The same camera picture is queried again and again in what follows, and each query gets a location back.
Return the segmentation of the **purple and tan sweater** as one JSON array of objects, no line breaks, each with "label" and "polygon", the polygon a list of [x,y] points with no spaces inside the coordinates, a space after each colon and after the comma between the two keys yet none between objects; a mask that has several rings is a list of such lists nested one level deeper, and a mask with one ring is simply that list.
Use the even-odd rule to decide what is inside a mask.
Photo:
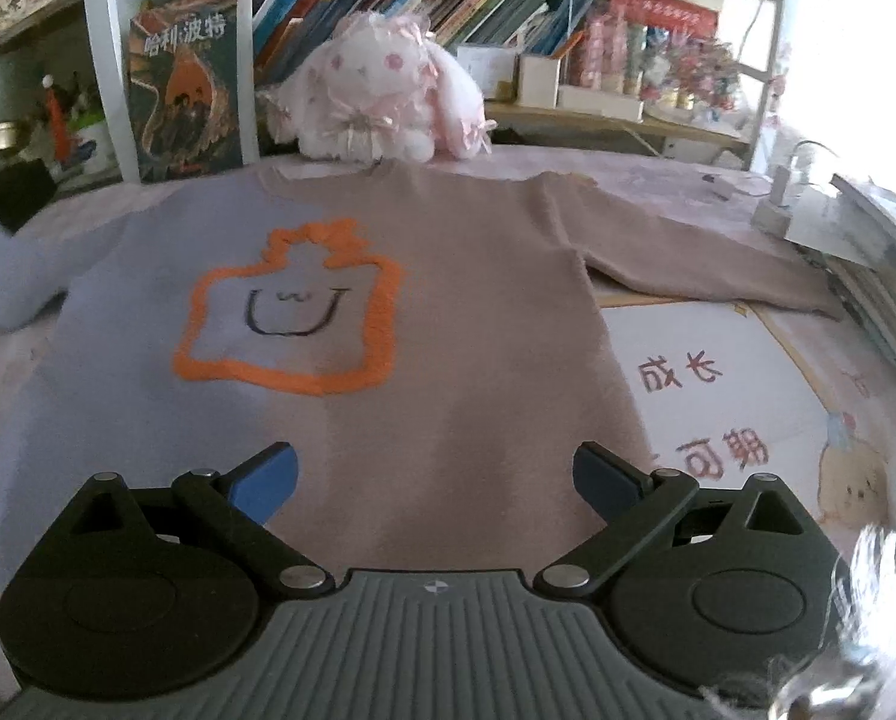
[{"label": "purple and tan sweater", "polygon": [[0,590],[89,476],[161,486],[280,441],[272,528],[332,569],[541,569],[598,528],[576,447],[649,457],[594,273],[840,310],[798,255],[555,172],[267,164],[57,244],[0,227],[0,327],[62,304],[0,426]]}]

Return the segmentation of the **pink checkered table mat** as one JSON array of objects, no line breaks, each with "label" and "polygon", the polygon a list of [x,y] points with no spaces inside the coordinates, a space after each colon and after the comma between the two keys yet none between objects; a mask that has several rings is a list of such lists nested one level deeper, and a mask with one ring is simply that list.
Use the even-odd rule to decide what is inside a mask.
[{"label": "pink checkered table mat", "polygon": [[[267,164],[290,179],[374,167],[290,158],[256,166]],[[671,220],[798,255],[752,227],[752,200],[720,202],[695,166],[584,151],[550,151],[530,163],[521,149],[505,148],[472,163],[425,167],[491,181],[525,181],[546,172],[586,177],[603,192]],[[10,236],[57,244],[148,210],[191,182],[113,185],[51,206],[20,232],[0,227]],[[859,528],[887,515],[896,372],[841,307],[827,316],[767,302],[658,296],[604,273],[594,273],[591,286],[645,429],[648,460],[628,461],[642,468],[676,466],[711,486],[775,473],[842,550],[852,547]],[[0,426],[43,359],[61,309],[61,301],[51,299],[23,327],[0,327]],[[0,655],[0,702],[15,688]]]}]

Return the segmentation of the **white charger plug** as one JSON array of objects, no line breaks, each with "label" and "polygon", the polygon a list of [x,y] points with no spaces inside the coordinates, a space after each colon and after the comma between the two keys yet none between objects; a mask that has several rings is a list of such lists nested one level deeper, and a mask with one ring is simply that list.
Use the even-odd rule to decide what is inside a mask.
[{"label": "white charger plug", "polygon": [[768,190],[765,197],[759,200],[756,210],[754,210],[752,218],[750,218],[752,226],[759,231],[765,232],[765,234],[773,236],[773,238],[786,238],[793,219],[793,210],[791,210],[791,205],[786,201],[786,192],[790,188],[793,172],[795,172],[795,167],[799,164],[801,154],[809,153],[812,148],[825,149],[825,145],[817,140],[812,140],[812,138],[802,138],[802,140],[791,146],[790,154],[775,167],[770,190]]}]

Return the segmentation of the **pink plush bunny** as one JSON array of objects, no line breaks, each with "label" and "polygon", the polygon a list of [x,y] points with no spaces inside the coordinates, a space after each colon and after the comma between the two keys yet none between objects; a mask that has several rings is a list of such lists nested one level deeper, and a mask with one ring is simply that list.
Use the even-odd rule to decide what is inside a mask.
[{"label": "pink plush bunny", "polygon": [[283,82],[257,93],[274,142],[319,161],[472,160],[495,122],[484,94],[418,16],[345,16]]}]

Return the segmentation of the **wooden bookshelf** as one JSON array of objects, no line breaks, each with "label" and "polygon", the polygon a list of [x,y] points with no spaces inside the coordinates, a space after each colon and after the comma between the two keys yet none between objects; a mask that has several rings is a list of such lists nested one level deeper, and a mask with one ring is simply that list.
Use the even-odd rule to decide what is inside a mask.
[{"label": "wooden bookshelf", "polygon": [[[493,0],[36,0],[18,31],[43,26],[70,7],[85,20],[89,54],[109,143],[125,182],[158,182],[182,156],[228,143],[236,164],[260,156],[260,124],[285,121],[267,103],[306,60],[350,31],[395,37],[422,55],[420,109],[448,126],[451,153],[471,156],[492,121],[474,80],[448,46],[471,20],[492,15]],[[163,156],[163,133],[176,96],[207,86],[207,122],[189,149]]]}]

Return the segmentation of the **Harry Potter book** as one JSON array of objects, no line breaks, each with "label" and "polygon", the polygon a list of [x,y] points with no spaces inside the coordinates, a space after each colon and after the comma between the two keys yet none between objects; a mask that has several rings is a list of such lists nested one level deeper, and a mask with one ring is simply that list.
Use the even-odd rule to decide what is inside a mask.
[{"label": "Harry Potter book", "polygon": [[127,75],[140,181],[242,165],[238,0],[173,0],[139,11],[128,32]]}]

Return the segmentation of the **red boxed book set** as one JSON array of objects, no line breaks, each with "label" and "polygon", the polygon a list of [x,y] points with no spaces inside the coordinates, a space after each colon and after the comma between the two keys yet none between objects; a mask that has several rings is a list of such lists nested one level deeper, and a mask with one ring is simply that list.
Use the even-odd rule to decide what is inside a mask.
[{"label": "red boxed book set", "polygon": [[716,29],[715,10],[685,0],[592,0],[571,33],[567,83],[718,117],[738,104],[739,70]]}]

